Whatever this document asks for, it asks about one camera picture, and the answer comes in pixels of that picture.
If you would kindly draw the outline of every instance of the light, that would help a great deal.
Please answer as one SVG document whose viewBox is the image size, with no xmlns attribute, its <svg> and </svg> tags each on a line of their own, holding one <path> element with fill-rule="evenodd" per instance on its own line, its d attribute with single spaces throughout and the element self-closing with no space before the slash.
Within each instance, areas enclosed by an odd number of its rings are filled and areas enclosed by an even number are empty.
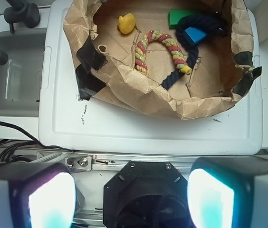
<svg viewBox="0 0 268 228">
<path fill-rule="evenodd" d="M 76 188 L 66 172 L 54 176 L 29 196 L 32 228 L 67 228 L 73 221 Z"/>
<path fill-rule="evenodd" d="M 203 169 L 195 169 L 188 179 L 188 205 L 197 228 L 232 226 L 234 190 Z"/>
</svg>

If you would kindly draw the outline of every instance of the black tape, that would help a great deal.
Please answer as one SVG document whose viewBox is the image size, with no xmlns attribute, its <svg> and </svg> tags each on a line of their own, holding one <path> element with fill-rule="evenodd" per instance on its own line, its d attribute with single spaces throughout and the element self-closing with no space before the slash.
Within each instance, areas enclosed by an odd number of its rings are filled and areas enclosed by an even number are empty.
<svg viewBox="0 0 268 228">
<path fill-rule="evenodd" d="M 91 31 L 84 45 L 77 51 L 76 56 L 86 72 L 90 72 L 91 68 L 99 70 L 107 63 L 105 56 L 99 53 L 94 47 L 91 39 Z"/>
<path fill-rule="evenodd" d="M 233 56 L 233 61 L 238 65 L 253 66 L 252 53 L 250 51 L 243 51 Z"/>
<path fill-rule="evenodd" d="M 80 99 L 89 100 L 106 86 L 103 81 L 88 73 L 81 64 L 76 68 L 76 79 Z"/>
<path fill-rule="evenodd" d="M 253 70 L 243 73 L 243 78 L 233 88 L 232 92 L 244 97 L 250 90 L 253 81 L 262 74 L 262 67 L 257 67 Z"/>
</svg>

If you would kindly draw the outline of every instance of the faucet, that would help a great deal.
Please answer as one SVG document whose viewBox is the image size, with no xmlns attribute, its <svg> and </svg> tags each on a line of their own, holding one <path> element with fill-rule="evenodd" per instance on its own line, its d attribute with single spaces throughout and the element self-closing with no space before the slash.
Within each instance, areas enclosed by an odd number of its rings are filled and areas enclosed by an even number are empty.
<svg viewBox="0 0 268 228">
<path fill-rule="evenodd" d="M 11 7 L 4 11 L 4 19 L 10 24 L 10 32 L 14 33 L 14 23 L 23 22 L 28 28 L 36 27 L 40 22 L 40 14 L 36 4 L 28 4 L 26 0 L 6 0 Z M 0 65 L 8 61 L 8 55 L 0 50 Z"/>
</svg>

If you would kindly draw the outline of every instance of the green block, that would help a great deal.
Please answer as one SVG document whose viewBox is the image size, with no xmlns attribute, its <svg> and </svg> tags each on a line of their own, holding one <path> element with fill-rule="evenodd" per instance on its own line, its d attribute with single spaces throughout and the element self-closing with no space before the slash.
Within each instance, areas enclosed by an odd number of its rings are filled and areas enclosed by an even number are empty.
<svg viewBox="0 0 268 228">
<path fill-rule="evenodd" d="M 175 29 L 177 23 L 182 19 L 183 17 L 189 16 L 189 15 L 200 15 L 201 12 L 199 10 L 194 9 L 177 9 L 177 10 L 169 10 L 169 29 Z"/>
</svg>

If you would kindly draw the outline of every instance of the blue block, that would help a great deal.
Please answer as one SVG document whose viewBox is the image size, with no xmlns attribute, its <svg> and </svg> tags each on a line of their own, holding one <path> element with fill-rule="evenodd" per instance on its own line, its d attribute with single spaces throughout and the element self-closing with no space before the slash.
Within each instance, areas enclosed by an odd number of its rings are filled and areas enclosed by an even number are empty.
<svg viewBox="0 0 268 228">
<path fill-rule="evenodd" d="M 191 46 L 195 46 L 205 39 L 207 33 L 199 30 L 198 28 L 189 27 L 183 32 L 183 37 L 188 41 Z"/>
</svg>

